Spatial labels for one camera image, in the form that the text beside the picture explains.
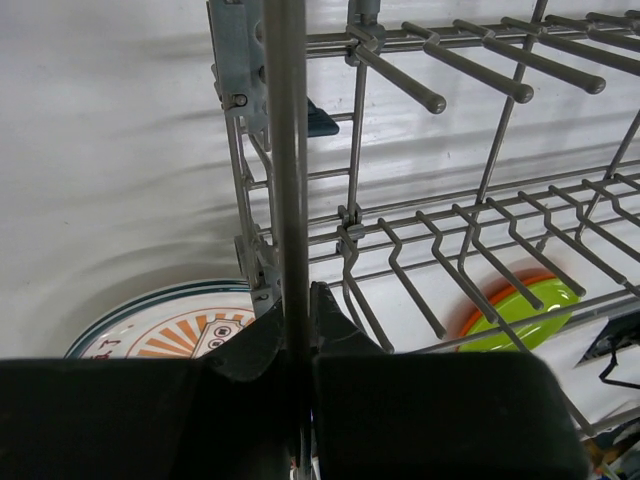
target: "metal rack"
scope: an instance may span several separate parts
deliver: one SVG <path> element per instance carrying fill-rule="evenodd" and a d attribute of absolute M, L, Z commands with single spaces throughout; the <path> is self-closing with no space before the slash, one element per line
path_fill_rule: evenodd
<path fill-rule="evenodd" d="M 366 282 L 380 277 L 393 277 L 402 285 L 409 301 L 415 304 L 439 339 L 445 339 L 447 330 L 424 292 L 410 277 L 414 270 L 437 268 L 446 272 L 456 288 L 498 326 L 492 331 L 444 340 L 416 350 L 421 353 L 450 350 L 501 333 L 520 350 L 528 352 L 514 328 L 563 313 L 574 314 L 572 325 L 591 322 L 628 308 L 613 302 L 640 296 L 640 285 L 634 284 L 632 275 L 612 265 L 606 252 L 595 251 L 589 244 L 595 235 L 610 250 L 626 255 L 631 268 L 637 269 L 640 251 L 610 229 L 620 225 L 640 228 L 640 212 L 626 206 L 627 199 L 640 198 L 640 174 L 637 173 L 640 160 L 623 160 L 640 126 L 640 111 L 626 133 L 621 133 L 622 140 L 614 157 L 603 159 L 602 165 L 491 183 L 514 106 L 534 97 L 532 86 L 523 83 L 527 68 L 589 95 L 597 95 L 606 88 L 605 78 L 533 53 L 536 42 L 640 76 L 640 61 L 598 48 L 598 44 L 602 44 L 640 52 L 640 39 L 636 37 L 640 32 L 639 11 L 629 10 L 619 16 L 588 13 L 584 19 L 576 20 L 554 15 L 545 17 L 546 6 L 547 1 L 538 0 L 528 21 L 505 17 L 497 24 L 476 25 L 455 20 L 451 26 L 436 28 L 404 22 L 402 29 L 387 31 L 377 21 L 379 0 L 351 0 L 344 32 L 306 36 L 304 2 L 265 0 L 263 7 L 259 0 L 209 1 L 216 57 L 213 71 L 226 115 L 242 227 L 242 235 L 236 239 L 239 262 L 252 288 L 257 315 L 283 297 L 287 342 L 292 365 L 297 370 L 302 371 L 309 364 L 310 265 L 341 262 L 340 278 L 329 279 L 330 286 L 341 289 L 354 323 L 372 334 L 388 352 L 394 351 L 394 345 L 362 288 Z M 234 25 L 242 28 L 234 28 L 234 34 L 230 35 L 225 26 L 229 22 L 236 22 Z M 584 39 L 591 40 L 592 44 L 578 42 Z M 513 76 L 504 76 L 456 53 L 456 49 L 466 47 L 483 47 L 514 61 Z M 358 173 L 368 70 L 375 70 L 431 114 L 442 113 L 447 102 L 453 100 L 432 91 L 381 56 L 397 52 L 416 52 L 415 55 L 423 52 L 437 59 L 460 75 L 502 93 L 506 97 L 504 107 L 477 188 L 360 208 Z M 336 122 L 352 122 L 350 161 L 342 168 L 308 174 L 306 61 L 329 57 L 344 57 L 347 64 L 356 68 L 353 111 L 331 115 Z M 245 138 L 260 159 L 266 180 L 255 180 L 244 154 Z M 344 205 L 335 214 L 308 218 L 307 183 L 340 176 L 348 178 Z M 268 191 L 270 225 L 259 226 L 252 217 L 249 193 L 259 189 Z M 317 233 L 318 228 L 324 231 Z M 507 242 L 495 235 L 487 239 L 486 232 L 496 228 L 503 237 L 508 236 Z M 454 247 L 445 248 L 443 243 L 452 237 L 458 238 Z M 617 289 L 507 325 L 488 301 L 479 282 L 466 271 L 465 261 L 482 257 L 534 308 L 541 308 L 542 302 L 500 259 L 500 251 L 517 248 L 520 255 L 552 272 L 576 295 L 584 296 L 587 292 L 581 279 L 545 253 L 550 241 L 558 243 L 567 255 L 575 255 L 593 266 L 603 282 L 613 282 L 618 285 Z M 309 256 L 309 247 L 322 245 L 337 247 L 335 251 L 325 249 L 324 253 Z M 412 245 L 419 245 L 417 261 L 400 262 L 401 254 Z M 369 255 L 377 258 L 377 266 L 356 273 L 362 258 Z M 381 259 L 387 265 L 381 265 Z M 307 399 L 302 397 L 300 415 L 305 418 L 305 415 L 308 417 L 304 407 Z M 611 422 L 609 419 L 601 425 L 591 424 L 568 398 L 567 405 L 586 436 L 596 435 Z M 639 413 L 636 409 L 617 420 L 633 418 Z"/>

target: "white plate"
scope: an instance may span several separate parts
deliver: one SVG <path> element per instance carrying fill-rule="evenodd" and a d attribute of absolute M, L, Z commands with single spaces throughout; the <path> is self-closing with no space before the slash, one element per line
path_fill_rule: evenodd
<path fill-rule="evenodd" d="M 199 357 L 253 321 L 245 282 L 190 282 L 143 295 L 113 309 L 89 327 L 66 356 Z"/>

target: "dish rack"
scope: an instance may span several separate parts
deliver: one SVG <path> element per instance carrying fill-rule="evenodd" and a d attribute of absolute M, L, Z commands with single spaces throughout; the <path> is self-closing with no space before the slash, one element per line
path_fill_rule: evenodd
<path fill-rule="evenodd" d="M 640 160 L 625 158 L 640 126 L 640 111 L 628 130 L 620 132 L 615 155 L 598 165 L 573 165 L 549 174 L 526 172 L 517 180 L 497 183 L 492 177 L 515 105 L 535 96 L 535 85 L 523 81 L 527 69 L 581 89 L 584 95 L 598 95 L 606 86 L 606 75 L 593 75 L 534 53 L 534 45 L 625 72 L 637 82 L 640 61 L 633 53 L 640 52 L 640 39 L 635 37 L 640 32 L 640 11 L 616 16 L 591 12 L 583 19 L 569 19 L 545 16 L 547 1 L 538 0 L 533 15 L 525 20 L 505 17 L 492 25 L 455 20 L 445 27 L 404 22 L 401 29 L 386 30 L 378 23 L 380 0 L 350 0 L 344 32 L 307 36 L 304 3 L 208 3 L 215 55 L 212 70 L 225 113 L 242 229 L 236 238 L 238 260 L 252 290 L 256 317 L 283 298 L 294 361 L 304 364 L 309 356 L 310 272 L 315 280 L 327 281 L 339 291 L 353 322 L 390 353 L 447 351 L 501 333 L 526 352 L 514 328 L 566 313 L 573 314 L 569 326 L 577 327 L 638 308 L 640 285 L 633 273 L 640 262 L 639 245 L 634 245 L 633 233 L 628 237 L 619 229 L 640 228 L 640 212 L 630 206 L 634 198 L 640 199 Z M 616 47 L 615 53 L 604 49 L 608 46 Z M 513 61 L 515 72 L 506 76 L 457 53 L 468 47 L 484 48 Z M 477 186 L 361 207 L 359 173 L 368 72 L 377 72 L 410 97 L 407 102 L 417 102 L 429 115 L 442 114 L 448 103 L 456 101 L 386 59 L 402 52 L 414 52 L 416 59 L 426 54 L 479 86 L 500 92 L 504 106 Z M 334 57 L 356 69 L 353 110 L 330 115 L 333 122 L 352 126 L 350 159 L 341 168 L 309 173 L 306 62 Z M 264 180 L 256 179 L 255 165 L 247 160 L 248 145 L 264 169 Z M 308 183 L 337 177 L 348 181 L 343 204 L 336 213 L 309 217 Z M 261 190 L 267 192 L 269 219 L 258 225 L 251 195 Z M 501 257 L 504 252 L 516 252 L 516 268 L 513 258 Z M 584 279 L 565 266 L 569 257 L 586 263 L 593 272 L 591 283 L 606 284 L 606 293 L 589 295 Z M 511 284 L 536 309 L 542 308 L 542 302 L 514 273 L 518 265 L 519 270 L 551 272 L 584 299 L 507 324 L 485 295 L 486 282 L 471 265 L 474 259 L 482 260 L 483 272 L 491 272 L 493 283 Z M 326 265 L 334 265 L 335 271 L 327 273 L 331 268 Z M 429 269 L 438 273 L 422 275 Z M 397 348 L 389 333 L 394 327 L 382 321 L 379 313 L 384 298 L 371 294 L 375 288 L 367 288 L 379 279 L 393 279 L 402 301 L 420 318 L 420 332 L 436 339 L 432 344 Z M 438 295 L 429 296 L 436 283 L 446 284 L 437 285 L 440 293 L 448 288 L 498 328 L 451 338 L 443 321 L 447 312 L 437 308 Z M 635 408 L 592 423 L 566 400 L 585 437 L 640 414 Z"/>

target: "orange sunburst pattern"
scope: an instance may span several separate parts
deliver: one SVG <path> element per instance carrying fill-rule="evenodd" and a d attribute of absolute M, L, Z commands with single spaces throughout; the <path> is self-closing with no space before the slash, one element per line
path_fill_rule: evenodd
<path fill-rule="evenodd" d="M 248 311 L 228 310 L 188 315 L 163 323 L 142 337 L 131 356 L 199 357 L 228 341 L 255 318 Z"/>

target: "green plate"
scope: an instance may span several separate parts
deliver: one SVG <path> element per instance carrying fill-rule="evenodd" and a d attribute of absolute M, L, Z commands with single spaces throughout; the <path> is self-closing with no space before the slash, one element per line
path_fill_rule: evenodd
<path fill-rule="evenodd" d="M 542 310 L 535 310 L 520 293 L 513 293 L 495 305 L 496 310 L 507 323 L 513 323 L 544 312 L 574 305 L 580 301 L 580 298 L 557 278 L 543 280 L 528 288 L 536 297 L 544 302 L 544 308 Z M 560 330 L 569 318 L 571 318 L 571 314 L 567 313 L 549 320 L 534 323 L 533 325 L 514 329 L 514 331 L 527 348 L 533 350 Z M 469 329 L 466 335 L 484 332 L 492 328 L 496 328 L 496 326 L 491 325 L 486 317 L 482 316 Z M 461 345 L 458 349 L 460 352 L 507 352 L 517 350 L 518 348 L 509 340 L 509 337 L 507 337 L 505 333 Z"/>

